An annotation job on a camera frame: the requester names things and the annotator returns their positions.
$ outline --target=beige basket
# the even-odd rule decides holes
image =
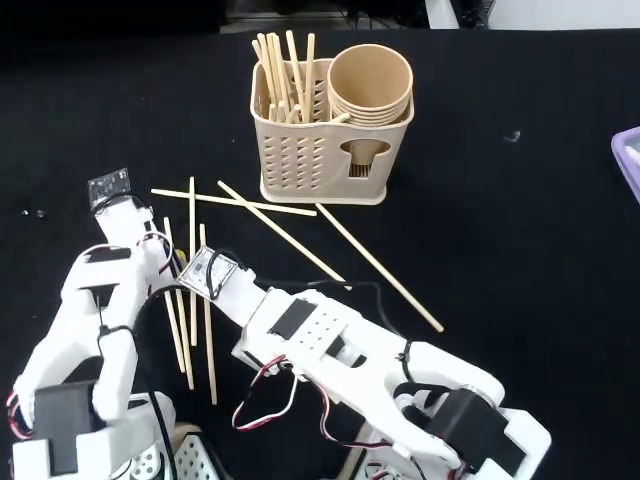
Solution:
[[[300,62],[302,72],[305,64]],[[393,125],[367,128],[328,123],[326,79],[330,64],[331,59],[313,62],[314,123],[300,125],[268,120],[270,102],[264,70],[259,63],[253,68],[250,108],[260,151],[260,191],[271,202],[375,205],[387,194],[387,179],[407,125],[413,119],[413,98]],[[290,62],[285,65],[292,78]],[[364,171],[352,168],[348,151],[348,142],[358,139],[380,140],[389,145]]]

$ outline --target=black tabletop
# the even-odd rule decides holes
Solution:
[[[88,213],[88,179],[129,167],[183,248],[186,201],[151,198],[150,188],[186,190],[195,175],[203,193],[222,194],[223,179],[260,199],[251,38],[3,51],[3,390],[47,332],[71,262],[103,240]],[[332,56],[367,41],[411,62],[416,117],[384,203],[331,210],[447,330],[436,334],[384,284],[386,309],[408,337],[494,374],[505,404],[550,430],[536,478],[615,478],[637,447],[640,206],[609,145],[640,124],[640,32],[323,32],[317,49]],[[348,279],[380,279],[322,218],[270,216]],[[322,278],[248,212],[199,205],[198,220],[213,246],[232,247],[264,277]],[[331,293],[376,319],[369,292]],[[301,389],[287,417],[235,432],[230,415],[253,375],[230,355],[238,329],[214,312],[221,403],[212,408],[203,339],[189,393],[167,323],[157,305],[140,327],[141,358],[178,419],[203,427],[235,478],[335,475],[347,452],[321,439],[312,389]],[[288,394],[286,378],[265,383],[249,415],[279,408]],[[342,408],[329,428],[348,438],[360,422]],[[8,457],[8,429],[1,434]]]

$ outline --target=wooden chopstick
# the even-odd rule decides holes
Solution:
[[[280,49],[280,37],[275,33],[273,35],[273,51],[276,56],[276,65],[278,67],[278,81],[280,82],[280,93],[282,98],[280,101],[284,102],[285,118],[289,115],[291,110],[291,104],[289,103],[289,80],[286,75],[286,68],[284,66],[284,60],[282,60],[282,50]]]
[[[278,102],[278,110],[276,111],[276,121],[284,123],[287,120],[287,109],[285,108],[286,102],[280,100]]]
[[[258,43],[260,44],[260,62],[262,63],[262,68],[264,69],[264,75],[267,78],[267,90],[269,91],[269,100],[271,103],[278,103],[278,98],[275,91],[275,86],[273,83],[273,72],[271,70],[271,62],[269,59],[269,47],[267,45],[267,39],[264,34],[258,34]]]
[[[287,30],[287,46],[289,47],[289,58],[291,59],[291,68],[293,70],[293,80],[296,84],[296,93],[298,95],[298,104],[304,109],[304,93],[302,91],[302,76],[300,75],[300,64],[298,63],[298,52],[296,51],[296,42],[293,38],[293,32]]]
[[[196,254],[196,180],[189,177],[189,260],[193,260]],[[195,292],[189,295],[189,312],[191,319],[191,346],[198,345],[198,309],[196,301],[198,296]]]
[[[305,91],[304,91],[304,122],[311,123],[312,122],[312,111],[313,111],[313,95],[312,92],[315,90],[315,82],[313,78],[313,56],[316,46],[316,36],[313,33],[310,33],[307,37],[307,71],[305,74]]]
[[[160,188],[152,188],[151,193],[154,195],[160,195],[163,197],[172,197],[172,198],[189,198],[189,194],[186,192],[176,192],[174,190],[163,190]],[[244,207],[242,202],[238,202],[237,200],[233,200],[231,198],[225,197],[213,197],[211,195],[200,195],[196,193],[196,200],[200,200],[201,202],[208,203],[219,203],[223,205],[234,205],[238,207]],[[271,210],[273,212],[281,212],[281,213],[291,213],[294,215],[304,215],[307,217],[315,217],[318,215],[318,212],[315,210],[309,210],[304,208],[295,208],[295,207],[284,207],[282,205],[271,205],[269,203],[257,203],[257,202],[249,202],[252,206],[259,210]]]
[[[164,234],[169,241],[173,243],[173,236],[171,235],[171,223],[168,217],[164,217]],[[180,319],[180,334],[182,336],[182,354],[184,357],[184,366],[187,373],[187,383],[189,384],[189,390],[193,390],[193,369],[191,367],[191,352],[189,351],[189,332],[187,331],[187,315],[184,311],[184,298],[182,296],[182,290],[176,290],[176,302],[178,303],[178,318]]]
[[[275,36],[274,33],[267,34],[267,48],[269,49],[268,57],[269,57],[269,63],[271,64],[271,74],[273,75],[273,89],[276,94],[276,98],[273,103],[277,105],[280,102],[280,100],[284,100],[286,92],[284,93],[282,92],[282,85],[280,85],[280,77],[278,74],[278,61],[276,57],[276,50],[275,50],[274,40],[273,40],[274,36]]]
[[[344,122],[348,122],[350,118],[351,118],[351,115],[349,115],[349,113],[343,113],[329,120],[329,123],[344,123]]]
[[[207,233],[203,223],[200,224],[200,247],[207,244]],[[204,332],[207,346],[207,369],[209,370],[209,389],[211,404],[218,404],[218,388],[216,386],[216,368],[213,358],[213,327],[211,325],[211,303],[204,299]]]
[[[239,202],[244,204],[244,207],[253,213],[259,220],[267,224],[271,230],[276,232],[282,238],[284,238],[289,244],[291,244],[296,250],[302,253],[305,257],[307,257],[311,262],[313,262],[318,268],[320,268],[323,272],[329,275],[334,280],[338,280],[340,282],[344,282],[344,278],[338,274],[335,270],[333,270],[329,265],[320,260],[316,255],[314,255],[307,247],[298,242],[295,238],[289,235],[282,227],[280,227],[277,223],[267,217],[264,213],[262,213],[257,208],[253,207],[249,202],[247,202],[242,196],[240,196],[235,190],[225,184],[223,181],[218,180],[218,185],[225,192],[227,192],[231,197],[235,198]]]
[[[347,241],[353,245],[353,247],[360,252],[360,254],[367,259],[367,261],[376,269],[378,272],[382,274],[384,278],[386,278],[393,287],[400,292],[400,294],[407,300],[413,308],[415,308],[420,315],[422,315],[427,322],[431,324],[433,328],[436,329],[437,332],[442,333],[444,331],[444,327],[438,320],[435,319],[433,315],[429,313],[429,311],[424,308],[418,300],[415,299],[411,293],[387,270],[376,258],[358,241],[356,238],[351,235],[351,233],[333,216],[329,211],[319,203],[316,203],[316,208],[325,216],[327,220],[342,234]]]

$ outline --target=stacked paper cups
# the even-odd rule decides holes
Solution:
[[[356,45],[341,52],[328,72],[332,115],[349,114],[349,123],[375,129],[396,122],[407,110],[413,88],[409,62],[382,45]],[[378,140],[354,140],[352,164],[371,166],[386,148]]]

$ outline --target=robotic arm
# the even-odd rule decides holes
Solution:
[[[92,181],[94,205],[130,191],[122,172]],[[150,210],[130,196],[120,200],[96,216],[119,248],[90,249],[74,262],[51,329],[15,383],[33,429],[14,444],[16,480],[106,480],[143,453],[171,454],[149,397],[130,396],[137,365],[130,332],[113,329],[132,328],[147,298],[174,279],[163,242],[149,235]],[[492,375],[428,343],[407,343],[316,290],[265,292],[252,270],[207,247],[178,281],[241,327],[234,356],[260,371],[286,358],[300,381],[322,393],[325,419],[331,401],[360,413],[373,429],[368,444],[384,447],[370,450],[365,466],[388,465],[394,477],[415,480],[529,480],[550,446],[531,415],[501,406],[504,387]],[[112,333],[101,335],[105,329]],[[100,354],[97,382],[63,383]],[[173,405],[157,395],[171,431]],[[171,479],[166,461],[163,478]]]
[[[163,269],[166,242],[149,208],[115,195],[130,188],[126,170],[92,182],[102,187],[92,206],[113,198],[96,210],[109,243],[75,260],[51,328],[15,382],[12,398],[33,430],[13,448],[17,480],[108,479],[146,450],[156,456],[164,451],[148,395],[131,395],[138,356],[131,333],[118,327],[133,328],[147,298],[174,282]],[[96,382],[63,383],[96,356],[104,360]],[[173,405],[161,393],[156,396],[171,431]]]
[[[212,261],[215,298],[206,278]],[[316,290],[265,294],[255,279],[203,247],[178,281],[242,327],[234,356],[254,369],[286,357],[327,402],[360,413],[374,430],[369,443],[389,446],[372,450],[370,461],[418,480],[533,476],[551,437],[527,412],[501,407],[504,387],[492,375],[426,342],[407,343]]]

